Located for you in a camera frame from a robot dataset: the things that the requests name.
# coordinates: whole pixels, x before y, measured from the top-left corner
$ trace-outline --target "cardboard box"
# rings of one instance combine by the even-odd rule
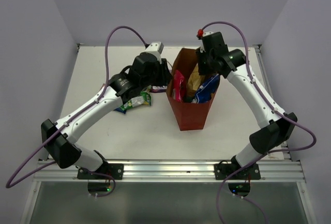
[[[179,70],[187,83],[197,62],[198,57],[195,54],[195,49],[182,48],[172,66],[172,76],[174,76],[176,70]],[[187,103],[173,99],[172,91],[173,80],[168,85],[167,98],[175,114],[179,129],[181,131],[203,129],[215,94],[212,94],[211,100],[206,103]]]

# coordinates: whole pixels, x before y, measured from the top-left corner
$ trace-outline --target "wall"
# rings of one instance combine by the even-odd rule
[[[40,124],[59,117],[76,45],[54,0],[0,0],[0,9],[0,223],[11,224],[20,221],[31,178],[12,189],[6,181],[40,144]]]
[[[330,0],[288,0],[262,45],[262,57],[273,94],[298,120],[310,127],[318,143],[293,153],[303,164],[319,223],[330,223]],[[291,147],[311,137],[296,128]]]
[[[136,28],[147,41],[166,46],[199,45],[199,28],[211,21],[238,25],[250,44],[261,44],[287,0],[55,0],[74,39],[88,45],[104,45],[118,25]],[[230,27],[222,30],[229,45],[242,46]],[[140,45],[128,31],[116,33],[112,44]]]

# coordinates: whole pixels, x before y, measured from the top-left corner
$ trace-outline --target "white table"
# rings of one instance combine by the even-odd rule
[[[182,47],[165,47],[162,57],[173,63]],[[109,47],[111,75],[119,73],[142,52],[141,47]],[[249,59],[263,84],[254,48]],[[61,117],[71,113],[99,91],[105,81],[104,47],[81,47]],[[203,130],[180,131],[165,93],[152,94],[152,106],[140,106],[126,115],[111,112],[78,141],[106,159],[230,159],[259,130],[254,115],[237,90],[225,79]],[[283,153],[264,159],[283,160]]]

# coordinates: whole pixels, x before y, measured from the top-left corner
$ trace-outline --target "black mounting plate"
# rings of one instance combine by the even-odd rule
[[[233,171],[233,165],[231,163],[217,163],[214,165],[214,173],[216,180],[224,180]],[[260,169],[257,163],[253,164],[248,169],[240,171],[238,174],[232,176],[230,180],[246,180],[250,175],[251,180],[260,180]]]
[[[122,163],[109,163],[108,164],[108,171],[110,172],[110,175],[115,180],[122,180],[123,173],[124,173],[124,164]],[[88,173],[85,170],[78,170],[77,179],[82,180],[99,180],[99,179],[106,179],[104,176],[97,176]]]

